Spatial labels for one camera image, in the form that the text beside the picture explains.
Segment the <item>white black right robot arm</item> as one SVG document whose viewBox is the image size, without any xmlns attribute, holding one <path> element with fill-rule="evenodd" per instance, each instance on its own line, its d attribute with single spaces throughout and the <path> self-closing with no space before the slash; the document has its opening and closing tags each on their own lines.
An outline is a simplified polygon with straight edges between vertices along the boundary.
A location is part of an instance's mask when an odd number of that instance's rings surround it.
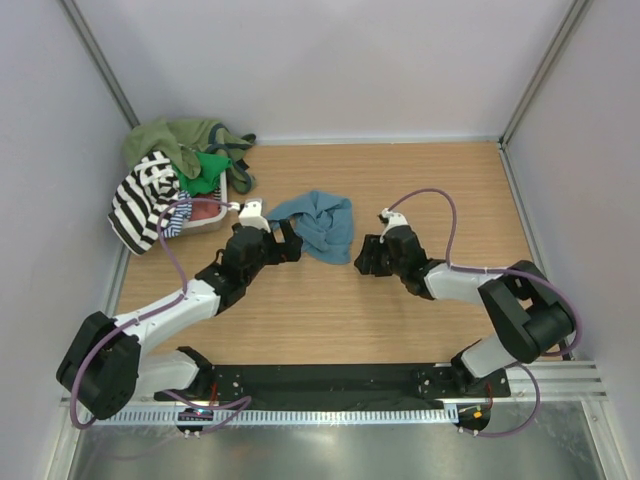
<svg viewBox="0 0 640 480">
<path fill-rule="evenodd" d="M 485 308 L 494 333 L 451 359 L 452 387 L 464 396 L 482 391 L 490 375 L 530 364 L 576 332 L 576 315 L 530 261 L 489 270 L 455 267 L 428 257 L 404 225 L 367 234 L 354 266 L 362 275 L 395 275 L 417 297 Z"/>
</svg>

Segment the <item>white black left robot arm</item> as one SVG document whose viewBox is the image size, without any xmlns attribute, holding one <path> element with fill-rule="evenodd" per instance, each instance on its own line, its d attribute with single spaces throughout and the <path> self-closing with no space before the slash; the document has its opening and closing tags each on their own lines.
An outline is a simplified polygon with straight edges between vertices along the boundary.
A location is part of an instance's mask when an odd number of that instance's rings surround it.
<svg viewBox="0 0 640 480">
<path fill-rule="evenodd" d="M 185 328 L 213 318 L 237 303 L 267 265 L 296 262 L 302 239 L 291 223 L 279 223 L 281 241 L 252 226 L 233 226 L 215 260 L 189 280 L 184 290 L 116 317 L 101 311 L 82 323 L 56 378 L 96 420 L 122 410 L 131 399 L 163 400 L 175 393 L 189 400 L 207 397 L 212 364 L 191 347 L 155 355 L 153 349 Z"/>
</svg>

